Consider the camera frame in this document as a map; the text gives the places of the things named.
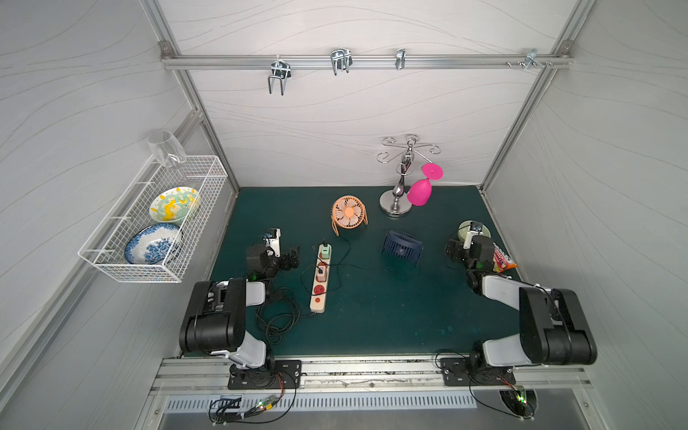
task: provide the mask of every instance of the wire basket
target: wire basket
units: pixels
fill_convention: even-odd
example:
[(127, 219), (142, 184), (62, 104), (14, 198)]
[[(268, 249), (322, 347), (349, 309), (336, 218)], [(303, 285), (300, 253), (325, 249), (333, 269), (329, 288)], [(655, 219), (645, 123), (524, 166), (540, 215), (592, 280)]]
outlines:
[[(79, 250), (79, 256), (119, 282), (181, 282), (217, 196), (227, 181), (227, 172), (214, 155), (190, 155), (186, 158), (183, 169), (189, 183), (182, 183), (182, 177), (175, 169), (159, 165), (157, 168), (149, 165), (147, 169), (153, 170), (150, 179), (132, 182)], [(146, 173), (139, 176), (146, 178), (149, 176)], [(151, 202), (177, 186), (197, 189), (199, 202), (184, 219), (175, 238), (174, 242), (183, 240), (181, 248), (171, 246), (165, 258), (157, 264), (130, 264), (125, 259), (125, 248), (131, 238), (158, 223), (149, 215)]]

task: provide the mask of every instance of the metal hook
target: metal hook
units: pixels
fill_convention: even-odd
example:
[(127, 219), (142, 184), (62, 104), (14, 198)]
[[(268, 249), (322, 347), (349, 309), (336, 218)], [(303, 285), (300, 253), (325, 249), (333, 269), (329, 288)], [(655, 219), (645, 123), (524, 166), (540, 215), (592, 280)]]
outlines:
[(272, 94), (272, 87), (275, 85), (275, 80), (279, 80), (279, 89), (282, 95), (287, 87), (287, 78), (292, 77), (292, 68), (283, 61), (276, 61), (270, 66), (272, 74), (268, 76), (268, 91)]
[(332, 71), (335, 76), (337, 76), (337, 69), (346, 70), (349, 73), (349, 66), (354, 63), (351, 51), (345, 48), (339, 48), (330, 52), (330, 60), (332, 61)]
[(414, 145), (413, 147), (414, 147), (414, 148), (431, 147), (431, 148), (430, 148), (430, 153), (431, 153), (431, 154), (435, 154), (435, 155), (437, 155), (437, 154), (439, 154), (439, 153), (442, 152), (442, 150), (440, 149), (440, 147), (437, 146), (437, 145), (434, 144), (434, 143), (426, 143), (426, 144), (422, 144), (422, 145)]
[(395, 148), (405, 148), (407, 145), (405, 144), (397, 144), (395, 138), (384, 138), (383, 139), (383, 145), (386, 147), (395, 147)]
[(536, 56), (537, 56), (537, 50), (528, 51), (528, 53), (526, 55), (526, 60), (522, 63), (519, 63), (521, 65), (521, 67), (523, 67), (523, 70), (527, 70), (531, 66), (535, 66), (535, 67), (540, 66), (543, 69), (546, 67), (544, 64), (540, 63), (538, 60), (535, 59)]
[(420, 142), (420, 138), (415, 135), (415, 134), (407, 134), (406, 135), (406, 145), (407, 146), (414, 146), (416, 143)]
[(396, 50), (396, 69), (397, 70), (403, 69), (405, 63), (406, 63), (406, 50), (403, 48), (400, 50)]
[(388, 162), (394, 160), (395, 158), (397, 158), (397, 157), (400, 156), (401, 154), (403, 154), (403, 151), (400, 152), (400, 153), (398, 153), (398, 154), (396, 154), (394, 157), (392, 157), (392, 158), (390, 158), (390, 159), (388, 160), (387, 157), (389, 157), (389, 152), (387, 152), (387, 151), (385, 151), (385, 152), (380, 152), (380, 153), (378, 154), (378, 156), (377, 156), (377, 160), (378, 160), (379, 163), (387, 164)]
[(401, 176), (408, 176), (413, 173), (413, 167), (409, 166), (409, 170), (406, 171), (406, 173), (401, 173), (401, 168), (404, 166), (404, 163), (399, 163), (396, 165), (396, 172), (400, 174)]

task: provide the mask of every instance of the desk fan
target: desk fan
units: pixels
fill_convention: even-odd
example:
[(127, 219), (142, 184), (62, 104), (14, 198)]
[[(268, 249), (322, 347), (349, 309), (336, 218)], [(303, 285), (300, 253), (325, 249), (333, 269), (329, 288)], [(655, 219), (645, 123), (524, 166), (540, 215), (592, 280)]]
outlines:
[(362, 222), (368, 224), (368, 215), (363, 203), (353, 195), (345, 195), (332, 205), (332, 230), (339, 236), (337, 227), (354, 228)]

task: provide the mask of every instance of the green plug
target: green plug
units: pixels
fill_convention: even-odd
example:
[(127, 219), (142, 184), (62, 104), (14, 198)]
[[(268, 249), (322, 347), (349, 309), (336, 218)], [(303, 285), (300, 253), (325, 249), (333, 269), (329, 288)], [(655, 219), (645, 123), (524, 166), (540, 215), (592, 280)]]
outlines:
[(330, 252), (332, 251), (332, 245), (323, 245), (323, 251), (321, 252), (321, 255), (323, 256), (323, 260), (328, 260), (330, 259)]

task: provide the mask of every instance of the blue desk fan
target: blue desk fan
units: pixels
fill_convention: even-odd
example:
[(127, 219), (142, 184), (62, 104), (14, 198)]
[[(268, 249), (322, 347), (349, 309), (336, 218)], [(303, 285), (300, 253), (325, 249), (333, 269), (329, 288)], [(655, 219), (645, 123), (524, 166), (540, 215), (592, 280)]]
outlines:
[(385, 235), (383, 251), (387, 251), (395, 257), (414, 262), (418, 265), (423, 254), (423, 243), (399, 230), (390, 230)]

